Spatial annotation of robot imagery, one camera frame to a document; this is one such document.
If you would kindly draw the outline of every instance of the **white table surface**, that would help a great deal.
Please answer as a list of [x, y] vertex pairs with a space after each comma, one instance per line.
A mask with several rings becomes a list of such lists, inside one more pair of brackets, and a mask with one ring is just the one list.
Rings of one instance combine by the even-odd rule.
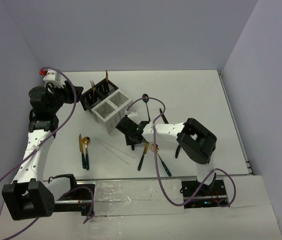
[[[282, 240], [260, 176], [234, 177], [236, 205], [186, 209], [181, 214], [93, 217], [85, 225], [78, 212], [57, 212], [39, 219], [18, 240]], [[226, 190], [232, 185], [225, 182]], [[13, 221], [6, 206], [0, 215], [0, 239], [32, 220]]]
[[[76, 86], [88, 90], [90, 80], [95, 83], [105, 78], [105, 72], [66, 72]], [[178, 71], [110, 71], [109, 79], [131, 98], [138, 99], [147, 93], [150, 97], [162, 100], [166, 107], [165, 116], [169, 123], [185, 122], [187, 118], [195, 118], [218, 138], [215, 150], [215, 167], [222, 168], [232, 175], [248, 174], [243, 152], [233, 124], [230, 110], [216, 70], [178, 70]], [[151, 118], [159, 114], [159, 103], [148, 102]], [[63, 122], [72, 105], [65, 104], [58, 111], [59, 122]], [[135, 104], [134, 111], [138, 117], [134, 121], [147, 120], [146, 106], [140, 101]], [[81, 165], [78, 136], [89, 136], [90, 170]], [[135, 158], [130, 158], [117, 152], [125, 158], [129, 165], [118, 159], [101, 146], [95, 138], [99, 138], [123, 151], [130, 152]], [[172, 176], [196, 176], [195, 163], [181, 150], [175, 159], [177, 145], [158, 142], [160, 156], [168, 166]], [[153, 178], [156, 176], [153, 153], [145, 155], [141, 171], [137, 170], [144, 145], [126, 146], [124, 135], [115, 129], [108, 135], [104, 125], [96, 123], [89, 111], [84, 111], [81, 103], [77, 104], [70, 121], [56, 135], [52, 144], [45, 169], [44, 180], [49, 176], [72, 173], [77, 180], [94, 179], [131, 179]], [[161, 175], [166, 173], [160, 164]]]

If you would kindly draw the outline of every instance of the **robotic arm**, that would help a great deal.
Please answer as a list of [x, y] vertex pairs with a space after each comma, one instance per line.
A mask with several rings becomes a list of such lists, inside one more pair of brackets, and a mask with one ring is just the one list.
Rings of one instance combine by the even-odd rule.
[[[36, 153], [19, 168], [11, 184], [2, 189], [2, 196], [14, 220], [49, 217], [53, 213], [54, 202], [64, 193], [76, 187], [72, 174], [60, 175], [47, 187], [41, 182], [48, 151], [55, 135], [40, 148], [38, 145], [58, 127], [57, 111], [64, 103], [74, 102], [70, 84], [60, 83], [60, 76], [53, 70], [43, 72], [46, 87], [37, 86], [30, 90], [32, 110], [29, 116], [28, 141], [24, 158], [33, 150]], [[83, 87], [75, 87], [77, 102]]]
[[[116, 126], [125, 135], [127, 145], [136, 145], [153, 141], [153, 127], [149, 121], [139, 125], [127, 116]], [[205, 176], [214, 169], [213, 151], [216, 136], [193, 118], [177, 124], [156, 124], [157, 139], [165, 142], [178, 143], [187, 156], [196, 163], [197, 181], [202, 182]], [[215, 175], [211, 175], [205, 184], [213, 185]]]

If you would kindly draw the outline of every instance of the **spoon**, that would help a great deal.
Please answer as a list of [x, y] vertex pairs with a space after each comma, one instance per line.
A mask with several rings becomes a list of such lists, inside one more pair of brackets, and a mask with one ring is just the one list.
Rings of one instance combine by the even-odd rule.
[[[163, 162], [163, 160], [161, 159], [161, 156], [159, 155], [159, 149], [160, 149], [159, 146], [156, 145], [156, 153], [157, 153], [157, 156], [159, 156], [159, 158], [160, 158], [160, 160], [161, 160], [161, 163], [162, 163], [162, 165], [163, 165], [163, 167], [164, 167], [164, 169], [165, 169], [165, 172], [167, 173], [167, 175], [168, 175], [169, 177], [171, 177], [171, 176], [172, 176], [171, 172], [169, 171], [169, 169], [167, 168], [166, 164]], [[154, 152], [154, 144], [151, 145], [151, 150], [152, 150], [152, 152]]]
[[86, 170], [90, 169], [90, 164], [89, 164], [89, 155], [87, 153], [87, 145], [91, 142], [91, 139], [88, 136], [85, 136], [82, 139], [82, 142], [85, 145], [85, 165], [86, 165]]

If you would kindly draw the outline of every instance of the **white wall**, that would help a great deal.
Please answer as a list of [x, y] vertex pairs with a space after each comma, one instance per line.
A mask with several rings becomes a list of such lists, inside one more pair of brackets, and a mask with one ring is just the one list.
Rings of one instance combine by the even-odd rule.
[[41, 84], [38, 69], [36, 58], [0, 1], [0, 177], [22, 160], [30, 110], [28, 91]]
[[281, 0], [259, 0], [223, 77], [248, 158], [264, 178], [282, 231]]
[[257, 0], [2, 0], [64, 71], [222, 69]]

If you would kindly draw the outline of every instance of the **purple cable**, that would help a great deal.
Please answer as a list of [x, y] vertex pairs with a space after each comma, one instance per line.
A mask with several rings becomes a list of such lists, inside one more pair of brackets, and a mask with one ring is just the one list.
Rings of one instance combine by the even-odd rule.
[[[91, 213], [92, 213], [92, 209], [93, 209], [93, 205], [94, 205], [94, 201], [93, 201], [93, 192], [90, 188], [88, 188], [87, 186], [78, 186], [70, 191], [68, 191], [67, 193], [65, 193], [64, 195], [67, 195], [73, 191], [76, 191], [78, 189], [87, 189], [90, 193], [91, 193], [91, 199], [92, 199], [92, 203], [91, 203], [91, 207], [90, 207], [90, 210], [86, 216], [86, 219], [84, 220], [83, 224], [85, 224], [87, 221], [89, 221], [93, 216], [90, 216]], [[4, 238], [3, 240], [10, 240], [18, 235], [20, 235], [21, 233], [23, 233], [25, 230], [27, 230], [29, 227], [31, 227], [39, 218], [36, 218], [34, 219], [28, 226], [26, 226], [25, 228], [23, 228], [21, 231], [18, 231], [17, 233], [7, 237], [7, 238]]]
[[87, 186], [78, 186], [78, 187], [76, 187], [76, 188], [74, 188], [74, 189], [72, 189], [72, 190], [66, 192], [65, 194], [63, 194], [63, 196], [65, 196], [65, 195], [67, 195], [67, 194], [69, 194], [69, 193], [71, 193], [71, 192], [74, 192], [74, 191], [76, 191], [76, 190], [78, 190], [78, 189], [87, 189], [87, 190], [90, 192], [90, 194], [91, 194], [92, 203], [91, 203], [90, 210], [89, 210], [89, 212], [88, 212], [88, 214], [87, 214], [87, 216], [86, 216], [86, 219], [85, 219], [84, 222], [83, 222], [83, 224], [85, 224], [87, 221], [89, 221], [89, 220], [92, 218], [92, 217], [90, 217], [90, 215], [91, 215], [91, 213], [92, 213], [93, 206], [94, 206], [94, 196], [93, 196], [92, 190], [91, 190], [89, 187], [87, 187]]
[[14, 238], [14, 237], [20, 235], [22, 232], [24, 232], [25, 230], [27, 230], [29, 227], [31, 227], [31, 226], [32, 226], [36, 221], [38, 221], [38, 220], [39, 220], [38, 218], [34, 219], [28, 226], [26, 226], [25, 228], [23, 228], [21, 231], [18, 231], [17, 233], [15, 233], [15, 234], [13, 234], [13, 235], [11, 235], [11, 236], [9, 236], [9, 237], [6, 237], [6, 238], [4, 238], [4, 239], [2, 239], [2, 240], [10, 240], [10, 239], [12, 239], [12, 238]]
[[[73, 91], [73, 96], [74, 96], [74, 104], [73, 104], [73, 108], [71, 113], [69, 114], [69, 116], [67, 117], [67, 119], [56, 129], [54, 130], [48, 137], [46, 137], [38, 146], [42, 146], [42, 144], [44, 144], [50, 137], [52, 137], [54, 134], [56, 134], [57, 131], [59, 131], [71, 118], [71, 116], [74, 113], [75, 110], [75, 106], [76, 106], [76, 92], [75, 92], [75, 87], [72, 84], [71, 80], [60, 70], [53, 68], [53, 67], [49, 67], [49, 66], [45, 66], [43, 68], [41, 68], [41, 71], [44, 69], [51, 69], [54, 70], [56, 72], [58, 72], [59, 74], [61, 74], [70, 84], [72, 91]], [[19, 168], [19, 166], [21, 166], [25, 161], [29, 160], [34, 154], [36, 153], [36, 150], [33, 150], [25, 159], [23, 159], [20, 163], [18, 163], [15, 167], [13, 167], [11, 170], [9, 170], [6, 174], [4, 174], [1, 178], [0, 178], [0, 182], [5, 179], [11, 172], [13, 172], [14, 170], [16, 170], [17, 168]]]
[[[128, 111], [136, 102], [138, 102], [138, 101], [140, 101], [140, 100], [142, 100], [142, 99], [145, 99], [145, 98], [147, 98], [147, 99], [153, 99], [153, 100], [155, 100], [155, 101], [160, 102], [160, 103], [163, 105], [163, 111], [162, 111], [162, 113], [159, 114], [159, 115], [153, 120], [154, 149], [156, 149], [156, 128], [155, 128], [155, 121], [156, 121], [158, 118], [160, 118], [160, 117], [164, 114], [164, 112], [165, 112], [165, 110], [166, 110], [165, 104], [164, 104], [161, 100], [159, 100], [159, 99], [157, 99], [157, 98], [154, 98], [154, 97], [141, 97], [141, 98], [135, 100], [135, 101], [127, 108], [127, 111]], [[163, 184], [162, 184], [162, 180], [161, 180], [161, 177], [160, 177], [160, 172], [159, 172], [159, 167], [158, 167], [158, 162], [157, 162], [157, 152], [156, 152], [156, 151], [154, 152], [154, 162], [155, 162], [155, 170], [156, 170], [157, 180], [158, 180], [158, 182], [159, 182], [159, 185], [160, 185], [160, 188], [161, 188], [161, 190], [162, 190], [162, 193], [163, 193], [163, 195], [165, 196], [165, 198], [167, 199], [167, 201], [170, 202], [170, 203], [171, 203], [172, 205], [174, 205], [174, 206], [182, 207], [182, 206], [188, 204], [188, 203], [196, 196], [196, 194], [197, 194], [198, 191], [201, 189], [201, 187], [203, 186], [203, 184], [205, 183], [205, 181], [208, 179], [208, 177], [209, 177], [211, 174], [213, 174], [213, 172], [215, 172], [215, 171], [221, 171], [222, 173], [224, 173], [224, 174], [231, 180], [231, 182], [232, 182], [232, 184], [233, 184], [233, 188], [234, 188], [234, 194], [233, 194], [232, 200], [231, 200], [227, 205], [221, 206], [220, 203], [221, 203], [222, 201], [224, 201], [224, 199], [223, 199], [223, 200], [221, 200], [221, 201], [218, 202], [218, 206], [219, 206], [219, 207], [229, 207], [229, 206], [234, 202], [234, 200], [235, 200], [235, 197], [236, 197], [236, 186], [235, 186], [234, 180], [233, 180], [232, 177], [231, 177], [229, 174], [227, 174], [224, 170], [222, 170], [222, 169], [220, 169], [220, 168], [215, 168], [215, 169], [213, 169], [212, 171], [210, 171], [209, 174], [207, 174], [207, 176], [203, 179], [203, 181], [200, 183], [200, 185], [198, 186], [198, 188], [195, 190], [195, 192], [192, 194], [192, 196], [191, 196], [189, 199], [187, 199], [187, 200], [186, 200], [185, 202], [183, 202], [183, 203], [176, 203], [176, 202], [173, 202], [173, 201], [169, 198], [169, 196], [167, 196], [167, 194], [166, 194], [166, 192], [165, 192], [165, 190], [164, 190], [164, 187], [163, 187]]]

